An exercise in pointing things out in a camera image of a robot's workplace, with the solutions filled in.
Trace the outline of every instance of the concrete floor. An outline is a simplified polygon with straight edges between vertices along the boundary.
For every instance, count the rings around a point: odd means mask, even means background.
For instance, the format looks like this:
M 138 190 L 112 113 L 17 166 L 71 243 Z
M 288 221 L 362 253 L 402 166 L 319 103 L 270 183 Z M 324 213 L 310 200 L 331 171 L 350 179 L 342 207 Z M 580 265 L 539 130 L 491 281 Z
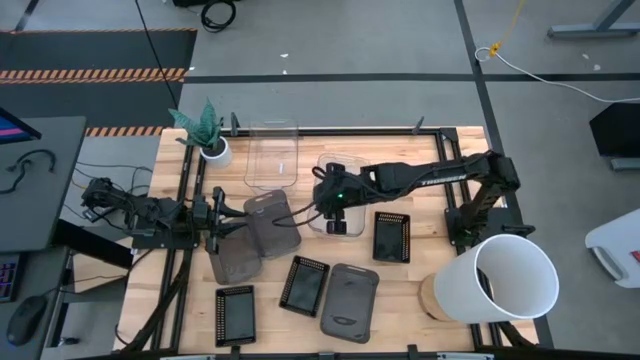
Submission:
M 530 1 L 501 54 L 536 73 L 639 73 L 638 37 L 552 41 L 545 36 L 551 25 L 593 21 L 610 2 Z M 14 27 L 27 3 L 5 0 L 2 6 L 8 4 L 9 10 L 0 11 L 0 29 Z M 140 3 L 150 27 L 200 27 L 195 14 L 171 2 Z M 517 1 L 467 0 L 464 5 L 476 44 L 485 46 L 508 27 Z M 237 6 L 237 20 L 229 29 L 198 32 L 190 76 L 277 75 L 283 70 L 471 73 L 456 10 L 448 0 L 245 0 Z M 623 20 L 640 21 L 640 5 Z M 27 29 L 140 27 L 131 0 L 40 0 L 27 24 Z M 490 74 L 512 73 L 497 60 L 482 68 Z M 603 97 L 640 96 L 640 82 L 574 85 Z M 517 193 L 523 216 L 538 229 L 531 239 L 549 254 L 560 276 L 560 298 L 548 315 L 555 346 L 640 354 L 640 290 L 615 285 L 584 247 L 589 230 L 640 207 L 635 191 L 640 174 L 611 172 L 590 134 L 589 120 L 606 105 L 533 82 L 487 86 L 505 151 L 514 158 L 523 184 Z M 185 84 L 180 109 L 198 114 L 206 97 L 220 114 L 236 112 L 241 123 L 286 117 L 301 126 L 410 125 L 424 115 L 424 125 L 485 125 L 473 82 Z M 153 138 L 89 139 L 80 157 L 98 164 L 150 166 L 156 148 Z M 128 170 L 87 172 L 108 174 L 124 184 L 131 176 Z M 139 183 L 148 181 L 144 176 Z M 67 198 L 74 209 L 78 196 L 71 191 Z M 63 217 L 74 220 L 69 212 Z M 86 321 L 83 311 L 109 314 L 109 320 Z M 119 311 L 118 301 L 82 304 L 69 316 L 64 335 L 79 335 L 85 345 L 77 351 L 47 351 L 43 358 L 107 353 Z

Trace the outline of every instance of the wooden table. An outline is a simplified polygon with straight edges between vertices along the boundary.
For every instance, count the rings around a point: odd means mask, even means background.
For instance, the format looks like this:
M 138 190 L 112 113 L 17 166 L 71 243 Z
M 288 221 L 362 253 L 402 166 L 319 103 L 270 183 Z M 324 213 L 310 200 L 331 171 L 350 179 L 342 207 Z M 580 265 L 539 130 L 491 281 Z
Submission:
M 463 155 L 487 150 L 482 127 L 459 127 L 457 131 Z M 185 137 L 184 131 L 168 129 L 162 134 L 149 196 L 176 196 L 184 157 L 184 146 L 175 141 L 177 137 Z M 233 163 L 225 169 L 207 167 L 203 192 L 212 202 L 213 187 L 221 186 L 227 194 L 227 205 L 242 209 L 244 201 L 255 196 L 243 181 L 249 139 L 228 140 L 233 150 Z M 402 161 L 417 165 L 438 160 L 434 136 L 305 136 L 299 139 L 298 149 L 298 180 L 295 193 L 289 196 L 292 210 L 309 203 L 314 181 L 311 168 L 321 154 L 358 156 L 372 164 Z M 448 158 L 453 158 L 453 155 L 449 153 Z M 197 160 L 198 156 L 194 154 L 187 197 L 193 194 Z M 479 188 L 479 184 L 473 182 L 469 186 L 472 195 Z M 454 188 L 459 205 L 462 203 L 459 187 Z M 405 352 L 408 344 L 417 344 L 419 351 L 472 350 L 468 325 L 429 318 L 422 312 L 417 297 L 420 281 L 456 256 L 447 240 L 443 217 L 446 206 L 444 187 L 427 187 L 393 202 L 369 206 L 365 231 L 355 240 L 326 238 L 307 226 L 300 227 L 302 244 L 295 254 L 332 266 L 342 262 L 364 267 L 380 276 L 371 339 L 367 344 L 356 344 L 326 336 L 320 332 L 320 314 L 314 319 L 278 307 L 294 256 L 290 254 L 265 260 L 261 274 L 248 282 L 255 286 L 256 292 L 257 342 L 242 346 L 242 353 Z M 377 210 L 411 216 L 410 264 L 382 263 L 371 258 L 373 213 Z M 298 221 L 303 219 L 303 215 L 297 217 Z M 129 278 L 119 325 L 125 340 L 131 339 L 142 327 L 158 301 L 165 257 L 165 251 L 156 250 L 133 270 Z M 177 258 L 175 271 L 179 264 L 180 259 Z M 193 255 L 181 354 L 229 352 L 230 348 L 215 347 L 215 290 L 218 287 L 208 254 L 200 246 Z M 173 309 L 170 308 L 161 347 L 169 345 L 172 317 Z M 523 336 L 537 342 L 532 321 L 515 325 Z M 485 344 L 490 344 L 488 327 L 483 325 L 482 331 Z M 114 347 L 121 348 L 122 344 L 116 340 Z

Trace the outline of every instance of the table leg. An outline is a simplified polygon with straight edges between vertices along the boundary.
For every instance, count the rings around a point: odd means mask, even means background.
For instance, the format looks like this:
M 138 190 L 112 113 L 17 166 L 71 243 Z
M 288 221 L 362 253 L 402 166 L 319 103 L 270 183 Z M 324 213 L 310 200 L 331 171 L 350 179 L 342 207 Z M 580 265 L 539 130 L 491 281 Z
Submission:
M 615 1 L 593 24 L 554 25 L 549 28 L 547 35 L 549 37 L 635 35 L 640 31 L 640 23 L 615 23 L 634 2 L 635 0 Z
M 66 245 L 82 254 L 124 269 L 131 268 L 133 261 L 133 255 L 131 255 L 129 248 L 92 234 L 62 219 L 58 220 L 53 243 Z

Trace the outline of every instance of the computer monitor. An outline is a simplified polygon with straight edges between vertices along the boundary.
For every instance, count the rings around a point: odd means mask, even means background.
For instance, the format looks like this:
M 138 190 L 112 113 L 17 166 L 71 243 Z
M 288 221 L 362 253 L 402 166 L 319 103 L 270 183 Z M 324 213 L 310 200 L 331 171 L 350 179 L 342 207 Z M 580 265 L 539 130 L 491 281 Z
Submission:
M 40 139 L 42 135 L 31 126 L 0 107 L 0 145 Z

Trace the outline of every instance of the white cable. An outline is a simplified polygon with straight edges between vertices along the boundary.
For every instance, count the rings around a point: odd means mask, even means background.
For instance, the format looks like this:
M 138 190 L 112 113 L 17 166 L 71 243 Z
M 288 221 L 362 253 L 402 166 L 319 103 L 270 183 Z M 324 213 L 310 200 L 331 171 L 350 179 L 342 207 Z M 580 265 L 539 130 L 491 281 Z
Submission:
M 479 57 L 479 55 L 478 55 L 481 51 L 486 51 L 486 52 L 488 53 L 488 52 L 489 52 L 489 50 L 490 50 L 490 49 L 489 49 L 488 47 L 481 47 L 481 48 L 478 48 L 478 49 L 476 50 L 476 53 L 475 53 L 476 60 L 478 60 L 478 61 L 480 61 L 480 62 L 485 62 L 485 61 L 487 61 L 487 60 L 490 60 L 491 58 L 489 57 L 489 55 L 487 55 L 487 57 L 485 57 L 485 58 L 483 58 L 483 59 L 481 59 L 481 58 Z M 565 87 L 565 88 L 568 88 L 568 89 L 571 89 L 571 90 L 575 90 L 575 91 L 577 91 L 577 92 L 579 92 L 579 93 L 582 93 L 583 95 L 586 95 L 586 96 L 588 96 L 588 97 L 590 97 L 590 98 L 592 98 L 593 100 L 596 100 L 596 101 L 600 101 L 600 102 L 603 102 L 603 103 L 609 103 L 609 104 L 613 104 L 613 103 L 621 103 L 621 102 L 634 102 L 634 101 L 640 101 L 640 98 L 617 99 L 617 100 L 601 99 L 601 98 L 599 98 L 599 97 L 597 97 L 597 96 L 595 96 L 595 95 L 589 94 L 588 92 L 586 92 L 586 91 L 584 91 L 584 90 L 582 90 L 582 89 L 579 89 L 579 88 L 577 88 L 577 87 L 575 87 L 575 86 L 571 86 L 571 85 L 568 85 L 568 84 L 559 83 L 559 82 L 555 82 L 555 81 L 548 81 L 548 80 L 545 80 L 545 79 L 543 79 L 543 78 L 541 78 L 541 77 L 535 76 L 535 75 L 533 75 L 532 73 L 530 73 L 530 72 L 528 72 L 528 71 L 526 71 L 526 70 L 520 69 L 519 67 L 517 67 L 517 66 L 515 66 L 515 65 L 511 64 L 510 62 L 508 62 L 507 60 L 505 60 L 502 56 L 500 56 L 500 54 L 498 54 L 498 53 L 496 53 L 496 57 L 498 57 L 498 59 L 500 59 L 500 61 L 502 61 L 505 65 L 507 65 L 508 67 L 512 68 L 513 70 L 516 70 L 516 71 L 519 71 L 519 72 L 521 72 L 521 73 L 523 73 L 523 74 L 529 75 L 529 76 L 531 76 L 532 78 L 534 78 L 534 79 L 536 79 L 536 80 L 538 80 L 538 81 L 542 81 L 542 82 L 543 82 L 543 83 L 545 83 L 545 84 L 555 85 L 555 86 L 562 86 L 562 87 Z

